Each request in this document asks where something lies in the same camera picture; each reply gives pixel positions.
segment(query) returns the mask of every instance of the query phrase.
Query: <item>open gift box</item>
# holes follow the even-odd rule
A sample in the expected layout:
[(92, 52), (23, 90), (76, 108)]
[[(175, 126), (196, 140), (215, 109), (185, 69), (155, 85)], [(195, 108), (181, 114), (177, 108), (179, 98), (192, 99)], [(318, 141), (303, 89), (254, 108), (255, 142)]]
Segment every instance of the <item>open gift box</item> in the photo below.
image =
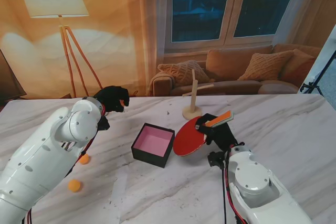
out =
[(174, 130), (145, 123), (131, 147), (133, 158), (164, 168), (174, 138)]

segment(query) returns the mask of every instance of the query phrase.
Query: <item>marble table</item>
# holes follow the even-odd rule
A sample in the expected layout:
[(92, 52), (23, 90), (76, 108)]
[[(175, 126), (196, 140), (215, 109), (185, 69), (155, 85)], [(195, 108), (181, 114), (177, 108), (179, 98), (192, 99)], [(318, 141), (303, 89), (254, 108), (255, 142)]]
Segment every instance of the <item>marble table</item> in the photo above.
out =
[[(0, 113), (0, 169), (21, 143), (59, 107), (76, 100), (21, 100)], [(132, 98), (124, 113), (110, 113), (91, 162), (73, 172), (33, 208), (33, 223), (224, 223), (221, 173), (210, 168), (213, 143), (188, 157), (171, 152), (165, 169), (134, 160), (131, 145), (143, 123), (178, 132), (190, 97)], [(257, 161), (270, 168), (313, 219), (336, 223), (336, 112), (314, 94), (198, 97), (204, 113), (235, 113), (229, 122)], [(83, 182), (79, 193), (70, 179)], [(228, 223), (234, 224), (232, 213)]]

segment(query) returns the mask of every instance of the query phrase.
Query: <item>knitted pillow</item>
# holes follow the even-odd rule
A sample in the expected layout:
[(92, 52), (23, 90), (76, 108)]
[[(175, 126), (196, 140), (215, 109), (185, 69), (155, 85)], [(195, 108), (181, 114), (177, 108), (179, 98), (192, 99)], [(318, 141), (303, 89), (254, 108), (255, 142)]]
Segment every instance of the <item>knitted pillow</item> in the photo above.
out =
[(239, 77), (238, 81), (243, 80), (278, 80), (279, 72), (286, 64), (293, 51), (278, 52), (276, 54), (253, 54), (250, 64), (245, 73)]
[(175, 78), (176, 86), (193, 84), (192, 69), (195, 70), (195, 78), (199, 83), (208, 83), (210, 78), (195, 60), (189, 60), (177, 64), (160, 64), (157, 67), (161, 72), (171, 74)]

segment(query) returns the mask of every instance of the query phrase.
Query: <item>brown sofa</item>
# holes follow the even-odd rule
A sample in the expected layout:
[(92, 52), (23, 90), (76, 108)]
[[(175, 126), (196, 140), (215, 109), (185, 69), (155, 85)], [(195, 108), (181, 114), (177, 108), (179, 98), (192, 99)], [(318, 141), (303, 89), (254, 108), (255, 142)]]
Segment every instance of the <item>brown sofa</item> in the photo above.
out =
[[(298, 49), (313, 57), (317, 57), (321, 48), (308, 47), (294, 44), (277, 44), (272, 46), (239, 48), (239, 49), (213, 49), (207, 54), (205, 61), (197, 63), (205, 70), (205, 73), (216, 80), (211, 88), (198, 90), (198, 95), (207, 94), (291, 94), (297, 93), (299, 87), (289, 82), (279, 80), (266, 81), (238, 81), (244, 74), (254, 53), (274, 54), (277, 52)], [(152, 80), (153, 95), (179, 96), (191, 92), (192, 86), (174, 86), (174, 77), (160, 76)]]

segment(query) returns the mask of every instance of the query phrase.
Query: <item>wooden tripod lamp legs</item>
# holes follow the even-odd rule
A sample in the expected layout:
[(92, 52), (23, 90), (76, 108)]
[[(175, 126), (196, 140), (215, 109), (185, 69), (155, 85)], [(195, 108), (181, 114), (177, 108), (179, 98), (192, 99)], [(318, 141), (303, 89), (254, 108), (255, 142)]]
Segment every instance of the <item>wooden tripod lamp legs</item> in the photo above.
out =
[(71, 44), (70, 44), (70, 40), (69, 40), (69, 37), (68, 37), (68, 34), (67, 34), (67, 31), (69, 32), (73, 43), (75, 43), (75, 45), (76, 45), (78, 51), (80, 52), (81, 56), (83, 57), (84, 61), (86, 62), (86, 64), (90, 68), (90, 70), (91, 70), (93, 76), (95, 77), (95, 79), (96, 79), (96, 81), (97, 81), (100, 89), (102, 89), (103, 87), (102, 87), (102, 85), (101, 85), (101, 83), (100, 83), (100, 81), (99, 81), (99, 79), (98, 79), (98, 77), (97, 77), (94, 69), (92, 68), (92, 66), (91, 66), (90, 62), (88, 61), (88, 59), (85, 57), (85, 55), (84, 55), (82, 49), (80, 48), (80, 46), (79, 46), (79, 44), (78, 44), (78, 42), (77, 42), (77, 40), (76, 40), (76, 38), (75, 38), (75, 36), (74, 36), (71, 28), (69, 26), (61, 25), (59, 27), (59, 30), (60, 30), (60, 33), (61, 33), (61, 38), (62, 38), (62, 43), (63, 43), (63, 49), (64, 49), (65, 57), (67, 59), (68, 69), (69, 69), (69, 73), (70, 73), (70, 81), (71, 81), (72, 91), (73, 91), (73, 94), (74, 94), (73, 97), (75, 98), (77, 96), (76, 96), (76, 88), (75, 88), (75, 84), (74, 84), (74, 81), (73, 81), (72, 68), (71, 68), (71, 63), (70, 63), (70, 58), (69, 58), (68, 48), (67, 47), (69, 47), (69, 51), (71, 53), (72, 59), (73, 59), (73, 61), (75, 63), (75, 66), (77, 68), (80, 81), (81, 81), (82, 86), (83, 86), (83, 88), (85, 90), (85, 94), (88, 96), (89, 93), (88, 93), (88, 90), (87, 90), (87, 88), (85, 86), (84, 78), (83, 78), (83, 75), (82, 75), (82, 73), (80, 71), (80, 67), (79, 67), (79, 65), (77, 63), (75, 54), (73, 53), (73, 50), (72, 50), (72, 47), (71, 47)]

